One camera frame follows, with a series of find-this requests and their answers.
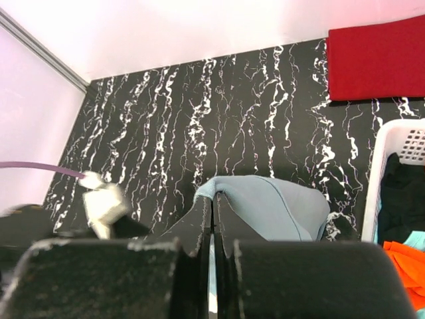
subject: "gray cloth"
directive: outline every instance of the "gray cloth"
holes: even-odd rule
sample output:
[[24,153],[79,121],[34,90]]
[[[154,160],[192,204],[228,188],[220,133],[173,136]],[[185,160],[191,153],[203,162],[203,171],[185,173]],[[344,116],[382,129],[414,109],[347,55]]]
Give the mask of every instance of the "gray cloth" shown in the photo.
[[245,223],[268,241],[320,240],[329,204],[316,189],[256,175],[216,176],[198,188],[198,196],[228,197]]

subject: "folded cloth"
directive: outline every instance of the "folded cloth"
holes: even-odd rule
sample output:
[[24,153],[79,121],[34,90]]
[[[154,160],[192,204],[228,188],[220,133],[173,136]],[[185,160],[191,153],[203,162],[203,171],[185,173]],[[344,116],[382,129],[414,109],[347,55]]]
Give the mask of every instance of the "folded cloth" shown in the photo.
[[395,241],[384,242],[384,250],[393,262],[414,309],[425,307],[425,253]]
[[198,188],[213,199],[223,192],[238,216],[268,241],[316,241],[325,230],[329,204],[320,191],[281,179],[216,176]]
[[425,15],[329,31],[331,100],[425,96]]

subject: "orange cloth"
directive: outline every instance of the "orange cloth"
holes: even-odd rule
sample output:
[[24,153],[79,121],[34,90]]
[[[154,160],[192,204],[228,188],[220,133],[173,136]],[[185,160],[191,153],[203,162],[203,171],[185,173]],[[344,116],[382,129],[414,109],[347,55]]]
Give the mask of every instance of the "orange cloth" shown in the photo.
[[397,243],[384,242],[415,310],[425,308],[425,253]]

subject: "cable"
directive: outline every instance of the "cable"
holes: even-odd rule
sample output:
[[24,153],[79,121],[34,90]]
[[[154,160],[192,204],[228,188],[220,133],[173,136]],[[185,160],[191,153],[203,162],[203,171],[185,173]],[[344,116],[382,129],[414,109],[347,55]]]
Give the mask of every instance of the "cable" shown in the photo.
[[57,173],[61,173],[61,174],[76,177],[76,178],[85,177],[85,175],[83,173],[80,173],[79,171],[73,171],[72,169],[59,167],[56,165],[35,163],[33,161],[0,161],[0,169],[1,168],[35,168],[35,169],[43,169],[46,171],[55,171]]

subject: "folded red towel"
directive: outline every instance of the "folded red towel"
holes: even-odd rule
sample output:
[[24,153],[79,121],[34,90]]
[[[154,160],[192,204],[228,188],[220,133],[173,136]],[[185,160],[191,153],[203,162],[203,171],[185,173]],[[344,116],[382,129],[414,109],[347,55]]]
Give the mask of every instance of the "folded red towel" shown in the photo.
[[425,96],[425,15],[329,31],[331,100]]

